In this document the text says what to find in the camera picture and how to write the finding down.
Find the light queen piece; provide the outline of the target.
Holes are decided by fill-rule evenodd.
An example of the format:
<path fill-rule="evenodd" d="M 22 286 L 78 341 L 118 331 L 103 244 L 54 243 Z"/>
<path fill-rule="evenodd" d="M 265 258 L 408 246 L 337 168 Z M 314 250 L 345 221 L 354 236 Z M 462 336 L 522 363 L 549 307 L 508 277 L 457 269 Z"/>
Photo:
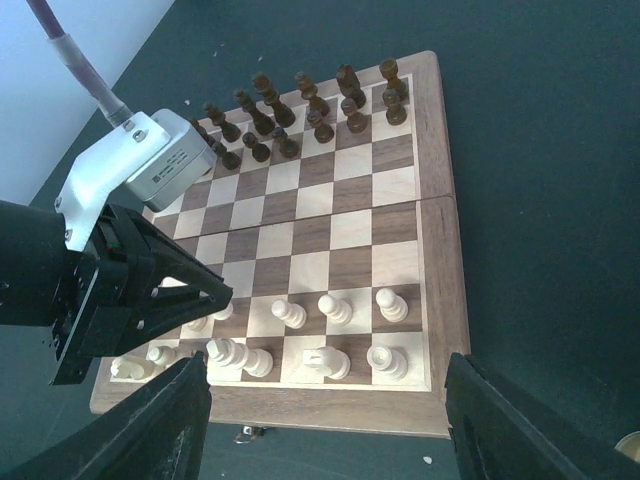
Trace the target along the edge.
<path fill-rule="evenodd" d="M 273 357 L 264 349 L 251 349 L 232 339 L 213 338 L 206 344 L 209 359 L 216 367 L 244 370 L 250 376 L 262 378 L 273 369 Z"/>

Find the light bishop piece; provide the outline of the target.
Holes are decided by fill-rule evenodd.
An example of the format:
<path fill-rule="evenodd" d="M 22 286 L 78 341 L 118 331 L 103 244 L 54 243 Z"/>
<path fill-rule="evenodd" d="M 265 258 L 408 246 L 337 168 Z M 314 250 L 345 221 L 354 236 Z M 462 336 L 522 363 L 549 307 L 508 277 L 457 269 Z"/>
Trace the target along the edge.
<path fill-rule="evenodd" d="M 151 346 L 147 354 L 148 359 L 159 367 L 168 367 L 177 359 L 177 351 L 167 345 Z"/>

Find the light pawn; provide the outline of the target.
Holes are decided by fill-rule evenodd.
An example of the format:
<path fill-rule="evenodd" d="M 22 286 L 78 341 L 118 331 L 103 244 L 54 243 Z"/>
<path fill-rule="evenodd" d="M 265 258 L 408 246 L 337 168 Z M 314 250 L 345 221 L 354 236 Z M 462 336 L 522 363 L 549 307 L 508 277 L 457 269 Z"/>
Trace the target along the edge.
<path fill-rule="evenodd" d="M 215 321 L 226 321 L 233 315 L 233 312 L 234 306 L 233 303 L 230 302 L 223 310 L 213 313 L 212 318 Z"/>
<path fill-rule="evenodd" d="M 317 305 L 320 312 L 333 325 L 344 326 L 352 319 L 352 307 L 345 300 L 325 294 L 319 298 Z"/>
<path fill-rule="evenodd" d="M 287 327 L 292 329 L 300 329 L 306 323 L 306 310 L 301 305 L 287 300 L 275 300 L 271 306 L 271 312 Z"/>
<path fill-rule="evenodd" d="M 184 325 L 184 328 L 190 332 L 201 332 L 207 327 L 208 324 L 209 319 L 207 316 L 205 316 L 186 323 Z"/>
<path fill-rule="evenodd" d="M 408 315 L 408 304 L 391 288 L 378 290 L 375 301 L 383 318 L 391 323 L 399 323 Z"/>

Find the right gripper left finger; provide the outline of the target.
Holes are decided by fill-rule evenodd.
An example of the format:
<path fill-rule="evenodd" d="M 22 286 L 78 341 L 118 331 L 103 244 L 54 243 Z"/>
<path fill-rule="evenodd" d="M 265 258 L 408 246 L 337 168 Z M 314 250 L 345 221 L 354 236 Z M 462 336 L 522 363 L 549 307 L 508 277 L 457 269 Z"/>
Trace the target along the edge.
<path fill-rule="evenodd" d="M 212 396 L 204 354 L 183 358 L 3 479 L 196 479 Z"/>

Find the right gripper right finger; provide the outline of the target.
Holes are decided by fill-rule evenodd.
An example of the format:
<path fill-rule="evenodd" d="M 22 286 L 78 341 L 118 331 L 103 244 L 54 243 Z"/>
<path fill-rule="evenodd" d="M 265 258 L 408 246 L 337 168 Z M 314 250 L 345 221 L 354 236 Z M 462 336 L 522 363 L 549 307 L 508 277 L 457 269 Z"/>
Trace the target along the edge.
<path fill-rule="evenodd" d="M 482 364 L 453 353 L 445 381 L 462 479 L 637 479 L 639 464 Z"/>

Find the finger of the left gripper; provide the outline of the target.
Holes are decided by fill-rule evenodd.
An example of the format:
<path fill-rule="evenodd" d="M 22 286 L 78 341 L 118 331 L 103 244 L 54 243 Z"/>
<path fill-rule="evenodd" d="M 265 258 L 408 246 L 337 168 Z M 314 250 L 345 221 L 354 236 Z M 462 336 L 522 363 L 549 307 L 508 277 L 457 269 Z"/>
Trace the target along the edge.
<path fill-rule="evenodd" d="M 224 310 L 230 295 L 203 296 L 201 294 L 169 295 L 142 313 L 135 313 L 128 322 L 114 355 L 125 354 L 135 348 L 190 321 Z"/>
<path fill-rule="evenodd" d="M 156 306 L 174 305 L 181 300 L 210 300 L 214 310 L 224 310 L 231 302 L 233 289 L 140 213 L 132 221 L 141 234 L 153 260 L 150 296 Z"/>

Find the light knight piece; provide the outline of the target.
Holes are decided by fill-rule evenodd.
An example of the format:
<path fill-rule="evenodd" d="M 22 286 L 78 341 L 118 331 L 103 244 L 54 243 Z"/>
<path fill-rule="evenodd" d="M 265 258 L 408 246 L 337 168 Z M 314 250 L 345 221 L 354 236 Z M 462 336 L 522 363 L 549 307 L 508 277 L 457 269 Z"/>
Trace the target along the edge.
<path fill-rule="evenodd" d="M 146 358 L 135 355 L 122 355 L 115 358 L 110 367 L 111 375 L 118 379 L 143 380 L 150 377 L 156 364 Z"/>

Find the light rook piece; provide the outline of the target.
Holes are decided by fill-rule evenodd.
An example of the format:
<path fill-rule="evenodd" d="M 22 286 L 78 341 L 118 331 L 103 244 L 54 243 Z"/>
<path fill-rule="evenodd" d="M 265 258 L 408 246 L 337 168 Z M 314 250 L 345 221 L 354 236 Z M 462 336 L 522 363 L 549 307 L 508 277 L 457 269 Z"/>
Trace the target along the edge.
<path fill-rule="evenodd" d="M 370 367 L 392 380 L 404 378 L 408 371 L 408 361 L 397 349 L 384 345 L 372 345 L 367 351 Z"/>

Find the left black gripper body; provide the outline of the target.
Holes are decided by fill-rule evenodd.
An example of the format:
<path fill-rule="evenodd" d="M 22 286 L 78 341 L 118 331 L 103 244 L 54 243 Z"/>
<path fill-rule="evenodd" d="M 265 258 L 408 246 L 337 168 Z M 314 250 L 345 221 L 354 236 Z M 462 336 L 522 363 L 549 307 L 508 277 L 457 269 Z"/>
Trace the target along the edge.
<path fill-rule="evenodd" d="M 95 358 L 114 357 L 150 340 L 156 290 L 165 277 L 160 246 L 165 235 L 135 210 L 108 205 L 89 243 L 80 251 L 64 245 L 63 216 L 50 214 L 51 239 L 59 249 L 51 345 L 56 366 L 50 383 L 84 381 Z"/>

